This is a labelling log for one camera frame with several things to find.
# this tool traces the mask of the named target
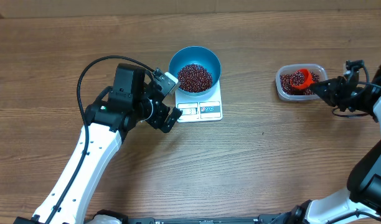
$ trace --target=container of beans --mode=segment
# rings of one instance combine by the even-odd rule
[[[186,47],[171,59],[169,73],[180,81],[178,91],[189,96],[201,96],[218,83],[221,77],[221,63],[218,57],[205,47]]]
[[[297,90],[292,86],[292,84],[300,85],[304,82],[304,76],[300,72],[302,69],[306,69],[311,73],[313,82],[327,80],[326,71],[320,65],[295,64],[281,67],[276,73],[276,89],[281,100],[305,101],[319,99],[309,88]]]

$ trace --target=pile of red beans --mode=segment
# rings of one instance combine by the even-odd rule
[[[314,82],[319,82],[319,75],[311,72]],[[293,85],[301,85],[304,83],[304,74],[302,72],[295,72],[293,74],[281,75],[280,84],[282,90],[289,95],[313,95],[314,93],[306,88],[304,90],[298,90],[291,86],[290,80],[293,80]]]
[[[180,89],[189,93],[200,93],[213,85],[213,77],[203,66],[190,64],[178,72]]]

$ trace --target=orange ring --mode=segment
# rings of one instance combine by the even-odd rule
[[[290,78],[290,84],[292,87],[298,89],[298,90],[304,90],[304,89],[307,89],[310,84],[314,83],[313,81],[313,76],[311,75],[311,72],[309,72],[308,70],[306,70],[305,68],[302,68],[300,70],[298,70],[297,72],[301,72],[303,73],[304,75],[304,83],[301,84],[301,85],[293,85],[293,77]]]

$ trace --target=wooden surface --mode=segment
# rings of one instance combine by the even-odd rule
[[[381,10],[254,12],[0,20],[0,223],[31,217],[77,143],[75,87],[110,54],[167,70],[189,45],[222,64],[223,120],[141,124],[106,168],[88,208],[131,217],[244,217],[291,210],[343,188],[380,139],[371,118],[342,119],[323,101],[285,103],[275,74],[318,63],[330,78],[364,59],[381,64]],[[95,65],[83,104],[113,83],[119,60]],[[174,99],[166,103],[174,105]]]
[[[4,18],[381,9],[381,0],[0,0]]]

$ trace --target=white scale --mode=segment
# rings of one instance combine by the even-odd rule
[[[189,96],[176,91],[176,106],[182,111],[179,123],[220,121],[222,119],[222,101],[220,81],[201,96]]]

